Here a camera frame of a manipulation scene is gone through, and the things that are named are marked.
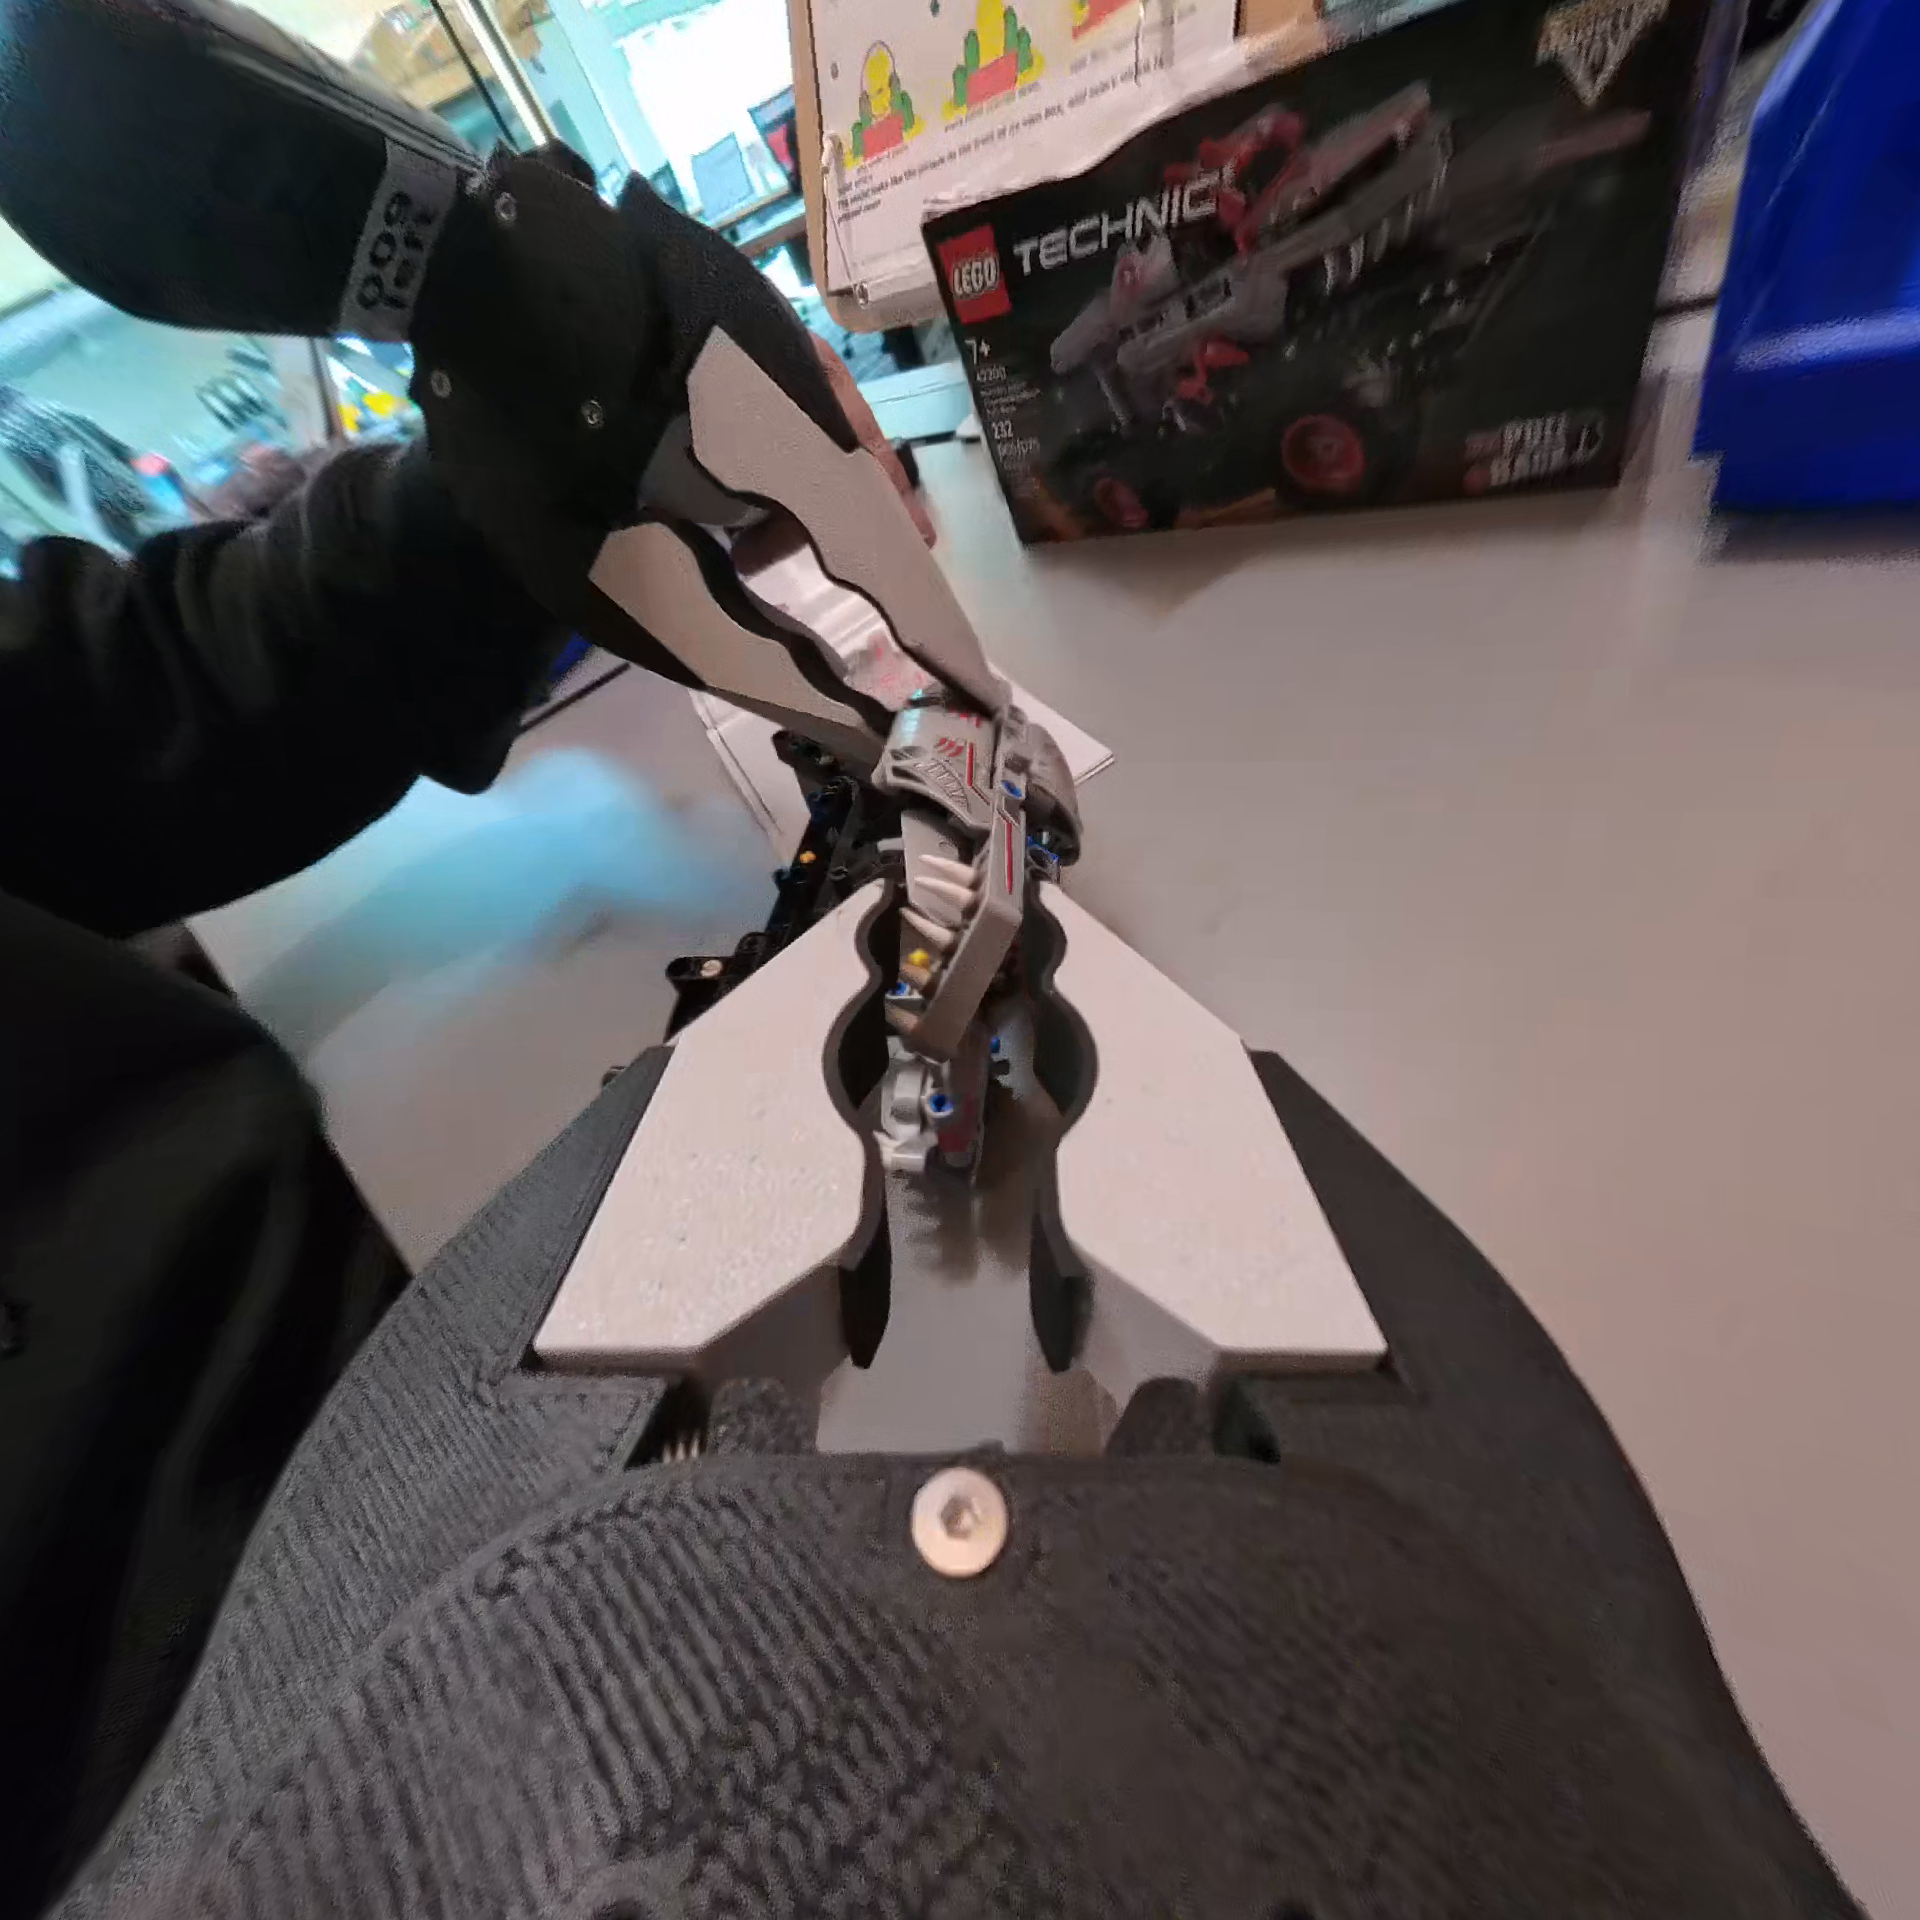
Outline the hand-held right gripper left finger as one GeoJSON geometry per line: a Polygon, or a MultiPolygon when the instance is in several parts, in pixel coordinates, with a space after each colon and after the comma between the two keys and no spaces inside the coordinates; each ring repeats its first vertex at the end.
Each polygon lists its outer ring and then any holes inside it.
{"type": "Polygon", "coordinates": [[[864,884],[692,1020],[532,1353],[570,1377],[830,1377],[868,1149],[837,1068],[875,981],[864,884]]]}

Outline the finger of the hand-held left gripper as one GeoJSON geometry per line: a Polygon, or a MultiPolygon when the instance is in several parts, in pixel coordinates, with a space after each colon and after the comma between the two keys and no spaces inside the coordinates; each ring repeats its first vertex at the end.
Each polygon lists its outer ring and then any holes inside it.
{"type": "Polygon", "coordinates": [[[648,520],[602,546],[592,588],[698,691],[816,748],[878,748],[893,714],[852,678],[844,642],[885,636],[787,515],[729,538],[648,520]]]}
{"type": "Polygon", "coordinates": [[[889,473],[864,445],[840,445],[723,328],[688,371],[688,442],[724,494],[796,521],[822,574],[864,596],[946,693],[982,714],[1011,705],[889,473]]]}

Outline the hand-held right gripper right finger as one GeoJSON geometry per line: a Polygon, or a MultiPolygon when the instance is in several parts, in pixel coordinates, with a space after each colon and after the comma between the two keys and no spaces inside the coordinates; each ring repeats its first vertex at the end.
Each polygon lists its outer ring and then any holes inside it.
{"type": "Polygon", "coordinates": [[[1091,1091],[1053,1156],[1091,1373],[1368,1373],[1386,1336],[1242,1035],[1059,884],[1052,989],[1091,1091]]]}

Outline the grey and red toy truck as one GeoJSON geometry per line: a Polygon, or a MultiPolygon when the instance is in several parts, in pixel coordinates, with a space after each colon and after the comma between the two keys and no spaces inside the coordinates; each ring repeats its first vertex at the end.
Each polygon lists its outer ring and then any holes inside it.
{"type": "Polygon", "coordinates": [[[885,1022],[873,1081],[878,1161],[889,1174],[972,1172],[987,1088],[1014,1069],[1024,998],[1021,921],[1041,880],[1081,850],[1081,806],[1062,749],[1012,700],[980,718],[925,689],[898,714],[878,774],[774,728],[774,753],[801,779],[806,829],[774,868],[765,924],[729,954],[668,965],[665,1035],[710,1011],[864,884],[892,905],[873,930],[893,972],[875,998],[885,1022]]]}

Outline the person's left forearm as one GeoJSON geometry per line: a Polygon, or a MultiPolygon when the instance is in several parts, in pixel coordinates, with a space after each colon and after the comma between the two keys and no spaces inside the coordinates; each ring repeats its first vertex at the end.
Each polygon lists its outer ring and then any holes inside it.
{"type": "Polygon", "coordinates": [[[429,779],[481,793],[568,648],[424,445],[2,595],[5,899],[129,938],[252,897],[429,779]]]}

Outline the white desk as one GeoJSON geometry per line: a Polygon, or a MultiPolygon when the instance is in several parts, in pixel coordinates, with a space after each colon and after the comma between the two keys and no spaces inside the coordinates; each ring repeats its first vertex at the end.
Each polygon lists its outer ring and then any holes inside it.
{"type": "Polygon", "coordinates": [[[1778,1778],[1915,1915],[1915,521],[1708,520],[1712,320],[1612,494],[1021,550],[1113,753],[1072,890],[1470,1234],[1634,1458],[1778,1778]]]}

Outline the person's left hand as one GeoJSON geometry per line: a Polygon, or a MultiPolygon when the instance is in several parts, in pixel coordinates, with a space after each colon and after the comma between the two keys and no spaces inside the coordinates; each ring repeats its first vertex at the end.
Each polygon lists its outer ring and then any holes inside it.
{"type": "Polygon", "coordinates": [[[909,520],[920,528],[920,534],[925,546],[937,545],[937,525],[929,515],[925,498],[921,494],[921,476],[913,452],[900,452],[897,443],[892,443],[872,410],[864,396],[857,389],[849,365],[837,355],[837,350],[822,338],[821,333],[811,332],[806,337],[816,360],[821,361],[826,378],[832,387],[832,396],[846,417],[849,425],[852,427],[857,443],[875,460],[875,465],[889,476],[892,485],[900,494],[909,520]]]}

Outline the white instruction booklet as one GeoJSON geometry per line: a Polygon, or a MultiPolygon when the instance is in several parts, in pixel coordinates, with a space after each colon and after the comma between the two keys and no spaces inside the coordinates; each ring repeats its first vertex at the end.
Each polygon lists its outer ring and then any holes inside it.
{"type": "MultiPolygon", "coordinates": [[[[778,613],[797,618],[814,628],[840,654],[852,689],[893,710],[913,693],[930,685],[929,674],[909,662],[873,605],[830,584],[809,548],[765,548],[747,560],[741,546],[742,541],[736,541],[734,550],[742,584],[778,613]]],[[[1070,723],[1020,684],[1012,685],[1012,696],[1021,710],[1043,725],[1062,749],[1075,785],[1084,787],[1113,765],[1113,749],[1091,732],[1070,723]]],[[[809,825],[809,806],[797,774],[779,762],[774,723],[702,691],[692,693],[691,702],[705,721],[724,772],[765,833],[774,866],[781,868],[801,849],[809,825]]]]}

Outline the cardboard box with paper sheet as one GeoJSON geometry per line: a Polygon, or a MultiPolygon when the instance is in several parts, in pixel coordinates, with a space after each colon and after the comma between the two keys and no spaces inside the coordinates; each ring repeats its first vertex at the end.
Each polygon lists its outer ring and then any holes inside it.
{"type": "Polygon", "coordinates": [[[806,251],[832,317],[945,312],[937,213],[1075,176],[1328,45],[1315,2],[792,2],[806,251]]]}

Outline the black toy truck box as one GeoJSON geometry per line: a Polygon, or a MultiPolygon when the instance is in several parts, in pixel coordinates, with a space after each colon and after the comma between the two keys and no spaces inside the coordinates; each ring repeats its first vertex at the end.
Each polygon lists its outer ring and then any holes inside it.
{"type": "Polygon", "coordinates": [[[1442,5],[929,216],[1021,545],[1600,491],[1740,5],[1442,5]]]}

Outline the person's black clothed torso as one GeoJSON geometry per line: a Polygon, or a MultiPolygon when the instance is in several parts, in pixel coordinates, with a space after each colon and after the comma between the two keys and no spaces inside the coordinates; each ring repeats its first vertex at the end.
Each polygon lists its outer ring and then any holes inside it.
{"type": "Polygon", "coordinates": [[[2,1913],[40,1915],[404,1266],[236,998],[12,899],[2,930],[2,1913]]]}

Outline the blue storage bin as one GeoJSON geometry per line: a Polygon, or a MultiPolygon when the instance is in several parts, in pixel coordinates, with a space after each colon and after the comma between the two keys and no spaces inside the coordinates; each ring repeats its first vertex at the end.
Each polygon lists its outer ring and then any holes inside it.
{"type": "Polygon", "coordinates": [[[1694,456],[1721,512],[1915,506],[1915,2],[1812,6],[1756,100],[1694,456]]]}

